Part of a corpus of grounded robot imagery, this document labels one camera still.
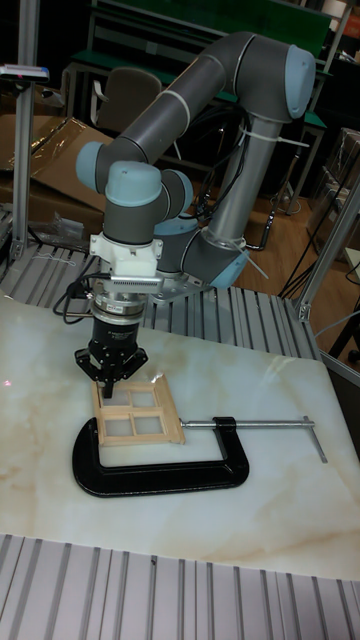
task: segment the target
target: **chair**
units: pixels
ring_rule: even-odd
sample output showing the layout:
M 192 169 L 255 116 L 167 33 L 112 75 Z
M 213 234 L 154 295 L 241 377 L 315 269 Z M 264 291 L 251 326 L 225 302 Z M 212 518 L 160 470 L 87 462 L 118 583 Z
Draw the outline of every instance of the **chair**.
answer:
M 162 85 L 143 69 L 117 67 L 110 73 L 105 92 L 94 80 L 91 95 L 91 122 L 95 127 L 122 133 L 155 100 Z

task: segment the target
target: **metal frame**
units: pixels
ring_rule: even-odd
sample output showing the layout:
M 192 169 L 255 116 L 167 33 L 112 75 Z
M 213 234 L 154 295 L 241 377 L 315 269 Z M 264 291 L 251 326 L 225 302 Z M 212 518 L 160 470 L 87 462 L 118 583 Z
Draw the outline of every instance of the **metal frame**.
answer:
M 318 292 L 322 281 L 324 280 L 328 270 L 334 262 L 339 249 L 344 242 L 352 223 L 354 222 L 360 208 L 360 175 L 357 177 L 354 187 L 350 191 L 345 205 L 335 224 L 323 250 L 321 251 L 311 276 L 304 286 L 300 297 L 295 302 L 295 311 L 300 320 L 306 321 L 306 313 L 303 318 L 304 310 L 311 305 L 316 293 Z
M 36 65 L 40 0 L 21 0 L 18 64 Z M 11 257 L 21 258 L 27 242 L 29 213 L 30 157 L 35 85 L 16 101 L 13 241 Z
M 86 260 L 79 251 L 39 247 L 30 241 L 21 260 L 0 276 L 0 288 L 19 302 L 51 308 L 79 275 Z M 82 300 L 73 301 L 70 311 L 84 313 L 87 305 Z M 269 298 L 264 293 L 231 287 L 191 293 L 162 304 L 149 298 L 142 324 L 150 329 L 321 362 L 311 328 L 299 322 L 292 302 L 276 296 Z

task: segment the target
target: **cardboard box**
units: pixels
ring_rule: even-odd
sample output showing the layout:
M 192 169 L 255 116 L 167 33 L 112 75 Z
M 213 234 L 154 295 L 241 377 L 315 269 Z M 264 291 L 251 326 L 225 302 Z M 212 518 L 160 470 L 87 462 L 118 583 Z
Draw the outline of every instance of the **cardboard box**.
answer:
M 15 116 L 0 117 L 0 202 L 12 202 Z M 75 119 L 34 117 L 29 221 L 52 222 L 55 213 L 81 222 L 85 238 L 102 230 L 105 196 L 85 187 L 76 176 L 80 149 L 90 141 L 111 138 Z
M 58 116 L 64 118 L 66 115 L 65 105 L 54 104 L 55 100 L 44 99 L 43 90 L 52 91 L 56 96 L 60 97 L 60 91 L 51 89 L 46 85 L 35 85 L 34 95 L 34 116 Z M 0 115 L 16 113 L 16 98 L 10 91 L 4 91 L 0 98 Z
M 0 116 L 0 171 L 14 170 L 15 116 Z M 64 126 L 64 119 L 52 116 L 35 116 L 31 153 L 34 153 L 52 133 Z
M 360 133 L 353 129 L 341 129 L 326 163 L 335 180 L 346 189 L 352 189 L 360 173 Z
M 12 201 L 12 178 L 0 174 L 0 203 L 6 204 L 12 203 Z M 97 234 L 102 231 L 103 216 L 100 211 L 31 180 L 29 223 L 44 222 L 52 224 L 57 216 L 66 220 L 81 222 L 84 225 L 84 240 L 89 240 L 92 233 Z
M 337 197 L 334 199 L 340 185 L 338 182 L 334 181 L 334 179 L 329 182 L 328 176 L 329 172 L 326 167 L 323 167 L 320 186 L 315 197 L 309 201 L 312 208 L 312 214 L 306 227 L 310 236 L 316 232 L 313 237 L 313 243 L 317 253 L 320 253 L 324 244 L 328 240 L 349 195 L 348 189 L 341 189 Z M 326 217 L 318 231 L 316 231 L 316 228 L 324 215 L 326 215 Z M 356 220 L 354 221 L 338 255 L 336 256 L 336 260 L 346 262 L 344 254 L 345 247 L 360 250 L 360 214 L 357 215 Z

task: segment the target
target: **marble table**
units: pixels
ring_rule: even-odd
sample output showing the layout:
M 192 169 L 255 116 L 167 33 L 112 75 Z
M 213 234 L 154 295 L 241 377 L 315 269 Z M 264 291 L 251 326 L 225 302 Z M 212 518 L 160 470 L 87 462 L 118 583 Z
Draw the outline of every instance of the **marble table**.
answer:
M 180 417 L 316 423 L 322 464 L 306 432 L 239 432 L 250 462 L 241 487 L 185 495 L 99 499 L 71 468 L 92 417 L 90 383 L 73 352 L 91 321 L 72 327 L 49 310 L 0 294 L 0 531 L 243 567 L 360 579 L 360 464 L 325 367 L 143 329 Z M 186 444 L 107 449 L 103 464 L 220 457 L 214 434 Z

